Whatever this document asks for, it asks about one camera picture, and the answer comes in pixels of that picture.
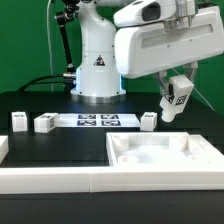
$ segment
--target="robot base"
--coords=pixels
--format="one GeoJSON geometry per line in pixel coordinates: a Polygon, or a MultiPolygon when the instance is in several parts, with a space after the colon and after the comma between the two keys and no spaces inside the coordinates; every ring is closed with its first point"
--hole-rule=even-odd
{"type": "Polygon", "coordinates": [[[114,103],[123,101],[126,99],[126,91],[122,91],[115,96],[109,97],[95,97],[95,96],[84,96],[81,94],[77,94],[75,90],[71,91],[71,98],[75,101],[81,101],[84,103],[91,103],[91,104],[106,104],[106,103],[114,103]]]}

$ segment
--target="white container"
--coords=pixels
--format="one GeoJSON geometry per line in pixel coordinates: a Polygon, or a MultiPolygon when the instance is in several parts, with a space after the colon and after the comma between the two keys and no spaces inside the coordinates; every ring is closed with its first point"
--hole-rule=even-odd
{"type": "Polygon", "coordinates": [[[107,133],[107,153],[110,166],[114,167],[121,164],[119,160],[124,156],[134,161],[133,156],[137,159],[129,165],[140,168],[170,166],[177,170],[178,167],[191,169],[192,166],[201,166],[202,159],[207,160],[204,164],[207,168],[220,165],[220,162],[224,168],[224,156],[216,148],[202,136],[188,133],[107,133]],[[120,139],[124,135],[128,139],[128,144],[123,147],[125,150],[117,147],[119,135],[120,139]]]}

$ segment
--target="white cube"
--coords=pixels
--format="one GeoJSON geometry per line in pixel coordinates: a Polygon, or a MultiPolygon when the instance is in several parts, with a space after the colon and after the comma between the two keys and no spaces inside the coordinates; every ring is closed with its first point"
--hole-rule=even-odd
{"type": "Polygon", "coordinates": [[[14,132],[27,131],[27,117],[25,112],[12,113],[12,129],[14,132]]]}
{"type": "Polygon", "coordinates": [[[58,120],[59,114],[45,113],[34,119],[34,131],[48,133],[57,126],[58,120]]]}
{"type": "Polygon", "coordinates": [[[153,131],[157,125],[157,113],[145,112],[141,117],[141,131],[153,131]]]}

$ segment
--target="small white block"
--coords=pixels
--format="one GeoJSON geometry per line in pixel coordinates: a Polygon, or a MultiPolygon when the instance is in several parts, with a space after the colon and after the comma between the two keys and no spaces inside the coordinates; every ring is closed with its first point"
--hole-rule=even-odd
{"type": "Polygon", "coordinates": [[[25,112],[12,113],[12,129],[14,132],[27,131],[27,117],[25,112]]]}
{"type": "Polygon", "coordinates": [[[0,136],[0,163],[3,161],[8,151],[9,151],[8,137],[0,136]]]}
{"type": "Polygon", "coordinates": [[[34,119],[34,131],[48,133],[57,126],[58,120],[59,114],[45,113],[34,119]]]}
{"type": "Polygon", "coordinates": [[[145,112],[141,117],[141,131],[153,131],[157,125],[157,113],[145,112]]]}

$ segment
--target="black cable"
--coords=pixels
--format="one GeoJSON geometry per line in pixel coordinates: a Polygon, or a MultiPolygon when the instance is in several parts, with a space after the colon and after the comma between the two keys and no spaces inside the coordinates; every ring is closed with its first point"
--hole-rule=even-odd
{"type": "Polygon", "coordinates": [[[208,1],[208,0],[205,0],[203,2],[199,2],[198,3],[198,8],[199,9],[202,9],[202,8],[207,8],[207,7],[211,7],[211,6],[217,6],[217,4],[211,2],[211,1],[208,1]]]}
{"type": "Polygon", "coordinates": [[[30,82],[26,83],[25,85],[21,86],[17,91],[23,92],[27,87],[29,87],[30,85],[33,85],[34,83],[36,83],[38,81],[42,81],[42,80],[46,80],[46,79],[53,79],[53,78],[63,78],[63,75],[62,74],[47,75],[47,76],[42,76],[42,77],[33,79],[30,82]]]}
{"type": "Polygon", "coordinates": [[[32,85],[42,85],[42,84],[57,84],[57,83],[63,83],[64,82],[35,82],[35,83],[30,83],[29,85],[26,86],[26,88],[28,88],[29,86],[32,86],[32,85]]]}

